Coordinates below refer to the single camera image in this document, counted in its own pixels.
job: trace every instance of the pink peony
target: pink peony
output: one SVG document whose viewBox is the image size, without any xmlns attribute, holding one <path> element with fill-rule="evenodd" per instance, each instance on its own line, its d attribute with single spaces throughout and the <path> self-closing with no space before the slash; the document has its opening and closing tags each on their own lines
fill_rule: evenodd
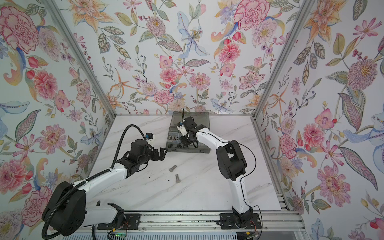
<svg viewBox="0 0 384 240">
<path fill-rule="evenodd" d="M 87 108 L 91 102 L 91 87 L 87 79 L 84 83 L 79 83 L 76 85 L 78 94 L 76 99 L 84 103 L 84 106 Z"/>
<path fill-rule="evenodd" d="M 377 63 L 372 59 L 353 63 L 349 69 L 347 79 L 348 86 L 357 90 L 364 90 L 370 86 L 377 75 Z"/>
<path fill-rule="evenodd" d="M 196 87 L 197 89 L 202 91 L 211 84 L 211 82 L 209 81 L 210 79 L 211 78 L 208 77 L 205 73 L 197 73 L 197 75 L 192 73 L 192 77 L 189 78 L 189 85 L 191 85 L 193 88 Z"/>
<path fill-rule="evenodd" d="M 335 124 L 332 120 L 333 116 L 329 108 L 325 109 L 324 111 L 322 111 L 322 113 L 320 113 L 319 115 L 317 115 L 317 117 L 314 118 L 314 122 L 319 124 L 319 127 L 323 129 L 333 128 Z"/>
<path fill-rule="evenodd" d="M 50 58 L 58 62 L 60 54 L 60 45 L 53 33 L 48 28 L 40 28 L 39 30 L 39 47 L 43 50 Z"/>
<path fill-rule="evenodd" d="M 0 33 L 9 46 L 26 54 L 35 51 L 38 44 L 38 32 L 31 17 L 14 7 L 1 8 Z"/>
<path fill-rule="evenodd" d="M 55 104 L 57 109 L 61 108 L 67 108 L 70 106 L 70 102 L 68 101 L 68 98 L 65 96 L 65 93 L 62 90 L 59 90 L 59 93 L 55 96 Z"/>
<path fill-rule="evenodd" d="M 277 23 L 272 19 L 269 18 L 268 20 L 263 21 L 253 30 L 253 33 L 252 33 L 253 45 L 257 46 L 269 41 L 273 37 L 273 34 L 276 31 L 276 28 L 277 28 Z"/>
<path fill-rule="evenodd" d="M 160 56 L 160 68 L 169 68 L 172 66 L 173 60 L 166 56 Z"/>
<path fill-rule="evenodd" d="M 41 134 L 44 137 L 39 137 L 38 141 L 40 142 L 40 148 L 42 150 L 47 149 L 46 153 L 53 154 L 55 152 L 55 148 L 65 147 L 65 139 L 67 138 L 65 130 L 60 128 L 58 124 L 46 127 L 47 131 L 41 131 Z"/>
<path fill-rule="evenodd" d="M 236 8 L 234 23 L 248 30 L 264 21 L 270 5 L 266 0 L 242 0 Z"/>
<path fill-rule="evenodd" d="M 284 134 L 291 135 L 293 129 L 295 128 L 295 125 L 296 125 L 296 120 L 293 120 L 288 116 L 281 123 L 281 131 Z"/>
<path fill-rule="evenodd" d="M 304 127 L 304 140 L 310 147 L 321 146 L 324 142 L 324 132 L 315 123 Z"/>
<path fill-rule="evenodd" d="M 236 64 L 231 63 L 231 64 L 225 64 L 221 69 L 220 69 L 220 75 L 224 75 L 227 77 L 230 77 L 233 73 L 233 70 L 235 69 Z"/>
<path fill-rule="evenodd" d="M 227 44 L 221 49 L 219 59 L 222 63 L 232 63 L 240 56 L 240 52 L 239 45 Z"/>
<path fill-rule="evenodd" d="M 324 172 L 318 169 L 317 178 L 321 180 L 320 195 L 327 197 L 329 203 L 333 203 L 342 207 L 345 202 L 351 203 L 351 196 L 347 193 L 350 189 L 350 184 L 344 182 L 344 174 L 337 175 L 339 169 L 336 165 L 331 168 L 330 166 L 324 167 Z"/>
<path fill-rule="evenodd" d="M 39 71 L 33 80 L 34 87 L 45 100 L 53 99 L 57 91 L 56 78 L 45 70 Z"/>
<path fill-rule="evenodd" d="M 258 82 L 263 80 L 265 77 L 265 74 L 257 74 L 253 71 L 249 71 L 245 76 L 239 77 L 240 81 L 240 89 L 247 89 L 251 88 L 252 86 L 256 85 Z"/>
<path fill-rule="evenodd" d="M 173 101 L 174 95 L 169 90 L 160 90 L 154 95 L 154 100 L 160 104 L 167 104 Z"/>
<path fill-rule="evenodd" d="M 7 191 L 15 191 L 24 181 L 26 166 L 22 161 L 11 159 L 3 162 L 0 167 L 0 191 L 6 194 Z"/>
<path fill-rule="evenodd" d="M 173 82 L 177 78 L 177 72 L 173 68 L 164 68 L 160 73 L 160 78 L 167 83 Z"/>
<path fill-rule="evenodd" d="M 41 219 L 51 196 L 52 190 L 47 186 L 42 186 L 40 191 L 32 191 L 22 210 L 23 224 L 30 227 L 35 225 Z"/>
<path fill-rule="evenodd" d="M 288 134 L 284 134 L 280 138 L 280 148 L 282 153 L 284 153 L 285 156 L 289 159 L 294 158 L 297 154 L 295 151 L 296 150 L 295 140 L 291 138 L 291 136 L 289 136 Z"/>
</svg>

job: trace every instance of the wire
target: wire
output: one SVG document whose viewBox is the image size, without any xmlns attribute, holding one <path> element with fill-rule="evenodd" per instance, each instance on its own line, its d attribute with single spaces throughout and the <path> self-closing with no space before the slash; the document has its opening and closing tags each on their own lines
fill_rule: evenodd
<svg viewBox="0 0 384 240">
<path fill-rule="evenodd" d="M 136 171 L 136 172 L 141 172 L 141 171 L 143 171 L 146 167 L 148 167 L 148 163 L 147 163 L 147 165 L 146 165 L 143 169 L 138 170 L 138 171 Z"/>
</svg>

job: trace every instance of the red flower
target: red flower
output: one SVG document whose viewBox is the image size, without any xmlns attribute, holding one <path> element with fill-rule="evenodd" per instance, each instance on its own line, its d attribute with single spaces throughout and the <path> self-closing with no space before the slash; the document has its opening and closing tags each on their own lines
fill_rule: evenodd
<svg viewBox="0 0 384 240">
<path fill-rule="evenodd" d="M 28 58 L 28 63 L 31 66 L 31 68 L 38 68 L 39 67 L 39 61 L 34 57 Z"/>
</svg>

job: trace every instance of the hex bolt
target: hex bolt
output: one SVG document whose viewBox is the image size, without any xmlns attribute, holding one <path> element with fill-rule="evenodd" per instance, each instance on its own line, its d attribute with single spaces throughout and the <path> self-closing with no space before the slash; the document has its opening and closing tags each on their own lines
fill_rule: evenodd
<svg viewBox="0 0 384 240">
<path fill-rule="evenodd" d="M 181 182 L 181 181 L 180 181 L 180 178 L 179 178 L 179 175 L 176 174 L 176 183 L 179 183 L 179 182 Z"/>
<path fill-rule="evenodd" d="M 176 165 L 173 166 L 173 167 L 171 167 L 171 168 L 169 169 L 169 171 L 170 171 L 170 172 L 173 172 L 173 170 L 175 170 L 175 168 L 176 168 Z"/>
</svg>

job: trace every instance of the orange lily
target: orange lily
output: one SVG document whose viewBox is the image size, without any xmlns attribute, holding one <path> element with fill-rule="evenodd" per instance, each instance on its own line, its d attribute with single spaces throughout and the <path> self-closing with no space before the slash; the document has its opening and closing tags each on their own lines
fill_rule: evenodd
<svg viewBox="0 0 384 240">
<path fill-rule="evenodd" d="M 120 77 L 120 74 L 119 74 L 119 71 L 116 69 L 116 72 L 118 73 L 118 77 L 119 77 L 119 82 L 116 83 L 115 85 L 113 85 L 111 87 L 111 90 L 109 91 L 109 93 L 112 92 L 112 89 L 115 88 L 115 90 L 119 89 L 120 88 L 120 91 L 122 91 L 122 95 L 120 98 L 123 97 L 124 95 L 124 87 L 129 87 L 129 88 L 133 88 L 133 89 L 137 89 L 137 88 L 134 88 L 134 87 L 131 87 L 131 86 L 128 86 L 126 83 L 130 82 L 130 81 L 126 81 L 126 82 L 121 82 L 121 77 Z"/>
<path fill-rule="evenodd" d="M 283 111 L 281 110 L 281 102 L 285 103 L 285 101 L 282 100 L 281 97 L 284 95 L 285 90 L 287 90 L 288 85 L 289 85 L 289 84 L 287 84 L 287 86 L 285 87 L 284 91 L 283 91 L 279 96 L 278 96 L 277 94 L 272 94 L 271 96 L 269 96 L 269 97 L 273 97 L 273 99 L 274 99 L 274 102 L 271 103 L 271 105 L 273 104 L 273 106 L 270 107 L 270 108 L 273 108 L 273 107 L 275 107 L 277 104 L 279 104 L 279 105 L 280 105 L 280 112 L 281 112 L 281 114 L 283 114 Z"/>
</svg>

